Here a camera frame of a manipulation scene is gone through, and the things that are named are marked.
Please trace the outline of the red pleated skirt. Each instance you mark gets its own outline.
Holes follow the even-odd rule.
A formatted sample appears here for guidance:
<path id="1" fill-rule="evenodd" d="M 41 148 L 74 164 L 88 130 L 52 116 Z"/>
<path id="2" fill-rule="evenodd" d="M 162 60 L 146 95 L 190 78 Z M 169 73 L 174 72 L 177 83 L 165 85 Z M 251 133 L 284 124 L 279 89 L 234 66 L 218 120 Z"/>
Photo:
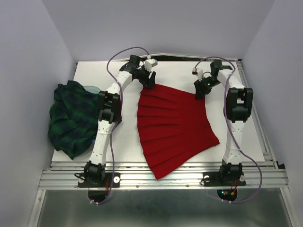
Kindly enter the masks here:
<path id="1" fill-rule="evenodd" d="M 137 130 L 157 180 L 220 143 L 207 118 L 205 98 L 195 99 L 195 94 L 163 85 L 142 89 Z"/>

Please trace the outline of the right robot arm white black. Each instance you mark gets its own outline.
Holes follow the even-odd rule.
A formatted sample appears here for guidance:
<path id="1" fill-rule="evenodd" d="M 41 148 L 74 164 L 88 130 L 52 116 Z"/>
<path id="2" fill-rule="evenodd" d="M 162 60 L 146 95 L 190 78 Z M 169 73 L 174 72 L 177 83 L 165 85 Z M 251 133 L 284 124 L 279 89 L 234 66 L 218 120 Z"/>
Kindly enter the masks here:
<path id="1" fill-rule="evenodd" d="M 201 184 L 206 187 L 245 186 L 240 144 L 245 123 L 252 112 L 253 89 L 245 87 L 235 77 L 232 63 L 223 65 L 220 59 L 211 62 L 210 76 L 205 76 L 197 66 L 192 73 L 198 78 L 194 82 L 196 99 L 204 98 L 213 87 L 223 85 L 223 115 L 228 130 L 222 164 L 218 171 L 205 172 Z"/>

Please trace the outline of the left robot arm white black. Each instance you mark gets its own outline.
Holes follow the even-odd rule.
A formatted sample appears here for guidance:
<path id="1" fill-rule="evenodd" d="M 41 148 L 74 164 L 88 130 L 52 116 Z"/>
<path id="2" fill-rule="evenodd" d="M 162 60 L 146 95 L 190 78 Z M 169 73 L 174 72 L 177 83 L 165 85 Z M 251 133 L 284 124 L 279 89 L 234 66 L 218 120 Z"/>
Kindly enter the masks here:
<path id="1" fill-rule="evenodd" d="M 133 81 L 138 80 L 146 88 L 155 88 L 156 72 L 152 69 L 157 60 L 147 56 L 141 63 L 141 57 L 131 55 L 114 77 L 114 83 L 105 91 L 98 93 L 98 127 L 92 153 L 79 179 L 81 187 L 104 187 L 109 182 L 106 177 L 106 153 L 113 129 L 122 121 L 123 92 Z"/>

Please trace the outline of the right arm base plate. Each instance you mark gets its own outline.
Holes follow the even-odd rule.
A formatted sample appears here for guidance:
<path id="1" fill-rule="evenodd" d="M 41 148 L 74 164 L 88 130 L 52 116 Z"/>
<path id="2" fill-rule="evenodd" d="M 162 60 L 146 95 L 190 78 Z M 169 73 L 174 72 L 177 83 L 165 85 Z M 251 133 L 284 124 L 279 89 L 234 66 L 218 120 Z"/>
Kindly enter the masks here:
<path id="1" fill-rule="evenodd" d="M 200 185 L 205 187 L 246 186 L 246 181 L 240 181 L 239 177 L 233 175 L 221 176 L 219 172 L 211 171 L 203 172 Z"/>

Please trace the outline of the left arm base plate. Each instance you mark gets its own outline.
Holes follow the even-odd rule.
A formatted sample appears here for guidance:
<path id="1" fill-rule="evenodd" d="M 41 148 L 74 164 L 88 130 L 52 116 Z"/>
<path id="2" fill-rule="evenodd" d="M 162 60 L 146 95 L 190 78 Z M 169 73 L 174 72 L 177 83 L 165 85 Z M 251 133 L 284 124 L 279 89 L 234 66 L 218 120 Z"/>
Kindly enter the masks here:
<path id="1" fill-rule="evenodd" d="M 113 188 L 120 187 L 120 173 L 114 174 L 114 178 L 112 178 L 112 172 L 105 172 L 105 178 L 102 182 L 99 183 L 91 183 L 86 180 L 84 173 L 75 173 L 74 174 L 78 178 L 78 187 L 79 188 L 106 188 L 110 187 L 111 182 L 113 181 Z"/>

